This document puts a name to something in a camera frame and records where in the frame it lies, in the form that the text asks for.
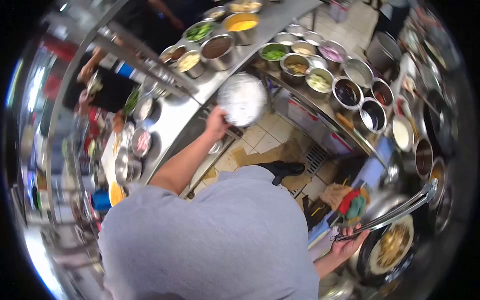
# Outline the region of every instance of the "gray t-shirt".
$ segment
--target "gray t-shirt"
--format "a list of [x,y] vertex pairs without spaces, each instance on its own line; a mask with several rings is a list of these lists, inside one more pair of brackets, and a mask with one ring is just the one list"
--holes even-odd
[[154,186],[110,209],[105,298],[318,299],[305,217],[259,166],[221,172],[192,203]]

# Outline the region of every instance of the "soy sauce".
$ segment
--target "soy sauce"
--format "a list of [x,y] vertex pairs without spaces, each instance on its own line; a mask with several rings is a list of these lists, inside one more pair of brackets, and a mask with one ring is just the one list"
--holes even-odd
[[355,106],[357,104],[357,95],[348,85],[335,86],[335,93],[338,100],[345,105]]

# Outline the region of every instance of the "red rag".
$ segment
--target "red rag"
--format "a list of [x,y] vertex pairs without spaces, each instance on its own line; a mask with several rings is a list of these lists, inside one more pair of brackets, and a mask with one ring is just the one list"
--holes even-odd
[[338,211],[346,215],[347,210],[350,208],[350,203],[358,195],[360,195],[360,190],[350,191],[345,197],[343,197],[342,203],[338,207]]

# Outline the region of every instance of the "hand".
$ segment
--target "hand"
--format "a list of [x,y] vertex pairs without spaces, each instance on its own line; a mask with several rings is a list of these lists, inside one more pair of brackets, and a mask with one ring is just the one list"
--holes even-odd
[[[355,229],[359,229],[361,227],[360,223],[357,223]],[[343,235],[352,235],[353,229],[352,227],[343,228],[342,234]],[[335,256],[336,258],[346,261],[350,258],[362,245],[363,241],[367,238],[370,230],[365,230],[360,233],[354,240],[344,240],[340,242],[333,242],[332,249],[330,253]]]
[[208,116],[205,134],[212,138],[214,142],[221,140],[230,127],[230,124],[225,122],[224,119],[226,114],[227,112],[222,110],[220,106],[215,106]]
[[90,111],[90,106],[87,102],[79,102],[78,105],[75,106],[75,111],[77,110],[81,116],[87,116]]
[[172,23],[173,27],[175,27],[176,29],[181,31],[185,30],[185,25],[179,18],[173,17],[170,19],[170,22]]
[[91,96],[88,96],[88,93],[87,93],[87,90],[83,90],[81,93],[80,93],[80,97],[78,97],[78,102],[80,102],[80,105],[84,105],[84,104],[89,104],[90,102],[93,101],[93,97]]
[[94,68],[94,63],[90,61],[86,63],[84,67],[80,70],[80,73],[78,74],[78,79],[81,82],[88,84],[88,81],[90,80],[90,78],[92,78]]
[[428,15],[424,8],[422,8],[422,7],[416,8],[415,13],[417,14],[420,22],[425,27],[440,27],[440,21],[438,21],[436,18]]

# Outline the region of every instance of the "dark liquid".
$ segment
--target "dark liquid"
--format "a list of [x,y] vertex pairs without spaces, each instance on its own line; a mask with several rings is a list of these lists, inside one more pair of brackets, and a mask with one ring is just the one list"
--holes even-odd
[[228,48],[230,48],[229,38],[217,38],[205,45],[202,54],[208,59],[215,59],[224,54]]
[[187,50],[184,47],[178,48],[172,53],[172,59],[178,60]]
[[335,93],[338,100],[345,105],[354,106],[357,104],[357,96],[348,85],[335,86]]

